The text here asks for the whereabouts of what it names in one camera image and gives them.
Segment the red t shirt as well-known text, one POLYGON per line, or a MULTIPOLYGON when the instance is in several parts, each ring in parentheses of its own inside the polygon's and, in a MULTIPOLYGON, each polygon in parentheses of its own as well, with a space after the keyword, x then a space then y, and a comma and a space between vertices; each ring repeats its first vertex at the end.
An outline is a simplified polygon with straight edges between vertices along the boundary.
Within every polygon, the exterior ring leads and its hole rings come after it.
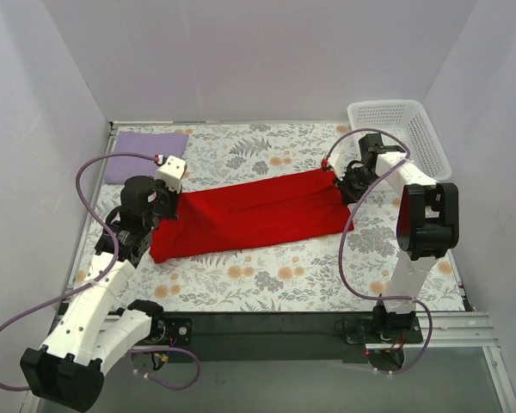
POLYGON ((334 178, 311 170, 182 194, 178 218, 159 225, 150 256, 162 263, 338 234, 350 210, 334 178))

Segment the white plastic basket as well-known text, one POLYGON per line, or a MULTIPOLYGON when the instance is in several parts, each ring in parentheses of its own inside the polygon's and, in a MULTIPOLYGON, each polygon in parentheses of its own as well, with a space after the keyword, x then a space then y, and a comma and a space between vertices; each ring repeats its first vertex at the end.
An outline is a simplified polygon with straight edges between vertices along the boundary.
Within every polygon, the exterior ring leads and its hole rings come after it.
POLYGON ((411 159, 428 176, 448 181, 452 176, 438 134, 424 107, 415 100, 392 99, 351 103, 347 107, 350 127, 375 128, 397 136, 411 152, 411 159))

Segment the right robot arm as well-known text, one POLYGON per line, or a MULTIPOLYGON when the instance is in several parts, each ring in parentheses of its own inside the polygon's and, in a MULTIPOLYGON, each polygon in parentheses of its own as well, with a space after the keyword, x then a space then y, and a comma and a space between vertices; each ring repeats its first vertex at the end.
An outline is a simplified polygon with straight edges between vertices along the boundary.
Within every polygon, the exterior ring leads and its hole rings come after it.
POLYGON ((458 187, 438 182, 412 161, 409 148, 392 134, 374 128, 352 132, 360 158, 335 172, 335 186, 342 202, 351 206, 355 219, 360 206, 381 182, 401 195, 396 222, 400 248, 390 284, 378 296, 356 293, 373 302, 372 311, 345 320, 342 331, 350 344, 420 343, 416 317, 418 296, 433 266, 453 249, 459 239, 458 187))

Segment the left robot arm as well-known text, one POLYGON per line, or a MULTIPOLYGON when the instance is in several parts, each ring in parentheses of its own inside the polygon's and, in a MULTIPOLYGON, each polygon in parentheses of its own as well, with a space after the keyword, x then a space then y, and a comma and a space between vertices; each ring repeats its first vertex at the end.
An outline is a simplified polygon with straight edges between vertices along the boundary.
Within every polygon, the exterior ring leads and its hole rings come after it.
POLYGON ((78 412, 88 411, 101 393, 111 367, 137 342, 160 342, 165 322, 153 303, 121 313, 109 332, 101 331, 112 304, 133 276, 151 246, 161 221, 176 219, 181 178, 156 174, 126 180, 120 205, 105 219, 95 244, 82 291, 39 348, 27 348, 20 366, 30 391, 37 397, 78 412))

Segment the folded purple t shirt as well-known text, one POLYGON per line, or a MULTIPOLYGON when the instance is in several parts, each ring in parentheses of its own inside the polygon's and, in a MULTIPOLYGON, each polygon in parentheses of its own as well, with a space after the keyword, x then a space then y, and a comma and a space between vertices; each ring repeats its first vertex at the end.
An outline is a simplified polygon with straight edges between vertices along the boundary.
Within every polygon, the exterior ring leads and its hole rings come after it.
MULTIPOLYGON (((188 134, 119 132, 112 153, 131 152, 155 156, 156 154, 181 158, 188 134)), ((136 157, 111 157, 107 161, 104 182, 123 185, 133 176, 153 176, 157 166, 151 161, 136 157)))

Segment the floral table cloth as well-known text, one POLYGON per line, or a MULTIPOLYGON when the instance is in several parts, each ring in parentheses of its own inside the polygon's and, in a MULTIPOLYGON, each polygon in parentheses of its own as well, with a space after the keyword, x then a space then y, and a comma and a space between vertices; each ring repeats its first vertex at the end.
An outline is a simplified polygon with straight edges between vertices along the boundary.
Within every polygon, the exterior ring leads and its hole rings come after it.
MULTIPOLYGON (((347 126, 325 123, 132 126, 136 133, 185 133, 185 191, 220 188, 316 168, 331 146, 356 158, 347 126)), ((379 185, 354 230, 257 250, 172 259, 143 258, 116 307, 136 299, 167 311, 368 311, 396 267, 400 198, 379 185)))

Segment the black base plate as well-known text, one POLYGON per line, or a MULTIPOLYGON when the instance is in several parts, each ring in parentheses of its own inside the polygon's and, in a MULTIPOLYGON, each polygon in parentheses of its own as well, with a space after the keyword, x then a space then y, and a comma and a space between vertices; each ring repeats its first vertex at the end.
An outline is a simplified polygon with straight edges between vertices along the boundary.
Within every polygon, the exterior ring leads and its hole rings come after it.
POLYGON ((145 344, 184 348, 200 361, 367 362, 366 347, 421 344, 415 315, 403 325, 372 312, 164 312, 145 344))

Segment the aluminium frame rail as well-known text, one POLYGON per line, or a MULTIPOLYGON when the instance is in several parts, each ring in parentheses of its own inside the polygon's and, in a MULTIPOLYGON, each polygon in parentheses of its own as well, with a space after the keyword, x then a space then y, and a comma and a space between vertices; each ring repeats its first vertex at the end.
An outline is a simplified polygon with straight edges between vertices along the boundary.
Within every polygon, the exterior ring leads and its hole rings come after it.
MULTIPOLYGON (((425 313, 416 315, 421 330, 426 333, 426 337, 421 344, 411 344, 409 346, 400 345, 397 349, 382 348, 378 345, 368 345, 369 350, 403 350, 418 349, 424 343, 432 348, 450 347, 489 347, 495 344, 494 328, 485 314, 475 314, 472 312, 435 312, 432 316, 425 313)), ((107 317, 101 326, 101 331, 109 332, 120 320, 120 317, 107 317)), ((135 343, 132 348, 174 348, 170 344, 166 347, 145 344, 144 340, 135 343)))

